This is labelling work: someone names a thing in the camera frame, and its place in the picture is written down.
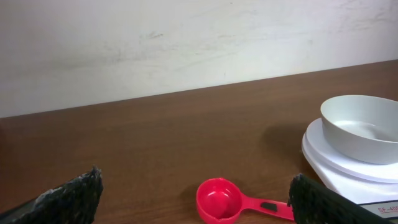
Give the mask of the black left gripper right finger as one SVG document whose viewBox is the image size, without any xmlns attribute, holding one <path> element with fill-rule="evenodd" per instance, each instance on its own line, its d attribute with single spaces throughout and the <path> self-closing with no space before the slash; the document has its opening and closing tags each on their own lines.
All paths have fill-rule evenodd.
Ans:
<svg viewBox="0 0 398 224">
<path fill-rule="evenodd" d="M 290 183 L 288 206 L 298 224 L 392 224 L 303 174 Z"/>
</svg>

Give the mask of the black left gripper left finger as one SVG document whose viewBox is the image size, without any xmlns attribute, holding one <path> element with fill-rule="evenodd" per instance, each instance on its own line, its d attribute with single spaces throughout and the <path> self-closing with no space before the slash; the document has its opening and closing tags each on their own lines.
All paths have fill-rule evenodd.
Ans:
<svg viewBox="0 0 398 224">
<path fill-rule="evenodd" d="M 91 224 L 102 191 L 101 169 L 94 166 L 89 172 L 3 212 L 1 223 Z"/>
</svg>

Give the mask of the red plastic measuring scoop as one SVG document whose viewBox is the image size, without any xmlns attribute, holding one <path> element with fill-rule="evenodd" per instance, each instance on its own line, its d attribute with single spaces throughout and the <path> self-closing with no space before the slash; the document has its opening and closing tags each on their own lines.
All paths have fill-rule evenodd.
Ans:
<svg viewBox="0 0 398 224">
<path fill-rule="evenodd" d="M 234 223 L 247 209 L 294 221 L 292 207 L 287 203 L 248 197 L 224 178 L 202 182 L 196 192 L 196 205 L 200 218 L 210 224 Z"/>
</svg>

